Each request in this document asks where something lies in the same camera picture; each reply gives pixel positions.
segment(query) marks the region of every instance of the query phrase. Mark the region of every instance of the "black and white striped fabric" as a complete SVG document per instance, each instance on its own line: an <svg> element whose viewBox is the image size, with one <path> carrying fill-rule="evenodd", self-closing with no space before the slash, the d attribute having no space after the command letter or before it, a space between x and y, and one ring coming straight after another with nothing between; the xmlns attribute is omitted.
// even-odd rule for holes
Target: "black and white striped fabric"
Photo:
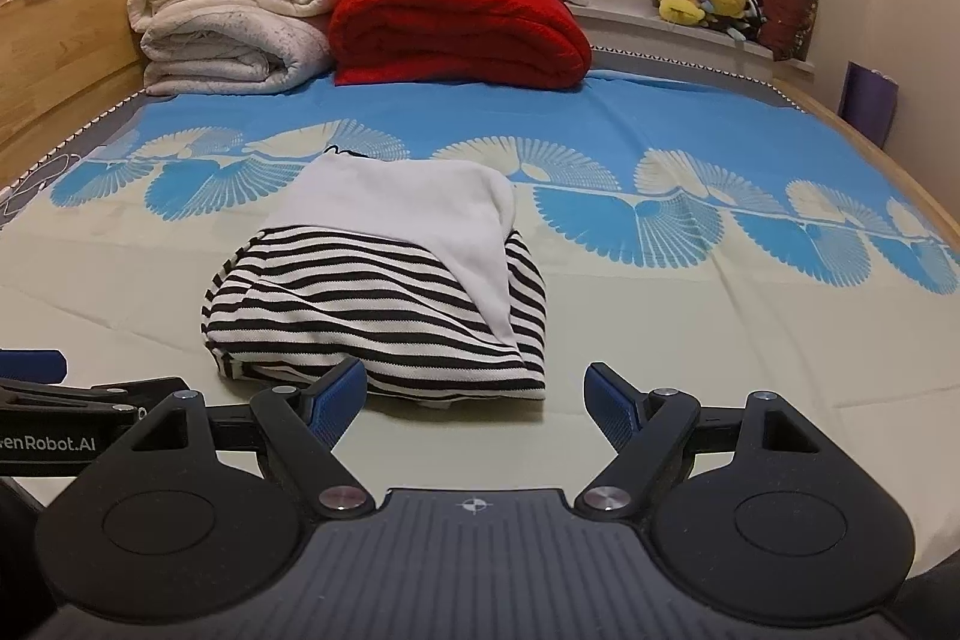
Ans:
<svg viewBox="0 0 960 640"><path fill-rule="evenodd" d="M313 381L357 357L374 393L543 399L544 281L517 231L505 250L516 348L423 248L315 226L267 229L227 261L206 294L206 346L227 378Z"/></svg>

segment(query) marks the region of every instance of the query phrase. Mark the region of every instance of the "wooden bed frame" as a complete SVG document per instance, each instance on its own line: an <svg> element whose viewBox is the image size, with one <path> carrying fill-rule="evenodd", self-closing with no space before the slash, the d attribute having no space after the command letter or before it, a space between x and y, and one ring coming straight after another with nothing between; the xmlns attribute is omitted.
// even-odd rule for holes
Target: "wooden bed frame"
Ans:
<svg viewBox="0 0 960 640"><path fill-rule="evenodd" d="M12 0L0 6L0 189L94 116L143 87L127 0ZM776 87L840 132L960 252L960 224L880 148L793 85Z"/></svg>

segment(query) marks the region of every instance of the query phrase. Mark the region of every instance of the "folded red blanket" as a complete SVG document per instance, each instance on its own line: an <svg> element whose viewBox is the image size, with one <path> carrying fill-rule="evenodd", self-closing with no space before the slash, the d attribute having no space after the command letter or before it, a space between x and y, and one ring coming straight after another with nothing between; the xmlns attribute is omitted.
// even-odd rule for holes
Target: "folded red blanket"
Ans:
<svg viewBox="0 0 960 640"><path fill-rule="evenodd" d="M560 0L341 0L329 39L337 85L470 79L570 88L592 58Z"/></svg>

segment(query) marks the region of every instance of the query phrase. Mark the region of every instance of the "metal screw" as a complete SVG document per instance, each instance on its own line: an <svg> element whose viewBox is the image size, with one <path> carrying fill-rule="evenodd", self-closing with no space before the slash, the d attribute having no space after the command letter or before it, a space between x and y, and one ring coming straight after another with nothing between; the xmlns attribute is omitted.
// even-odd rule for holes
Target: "metal screw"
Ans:
<svg viewBox="0 0 960 640"><path fill-rule="evenodd" d="M630 494L615 485L598 485L584 494L584 501L594 510L619 510L630 504Z"/></svg>
<svg viewBox="0 0 960 640"><path fill-rule="evenodd" d="M367 501L367 492L355 485L333 485L320 492L320 504L328 510L355 510Z"/></svg>

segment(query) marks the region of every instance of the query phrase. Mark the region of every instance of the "wooden headboard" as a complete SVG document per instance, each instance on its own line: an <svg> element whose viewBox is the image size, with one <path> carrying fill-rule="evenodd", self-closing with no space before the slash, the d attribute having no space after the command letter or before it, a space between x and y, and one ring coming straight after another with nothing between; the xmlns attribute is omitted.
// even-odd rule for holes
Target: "wooden headboard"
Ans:
<svg viewBox="0 0 960 640"><path fill-rule="evenodd" d="M0 188L143 87L127 0L0 6Z"/></svg>

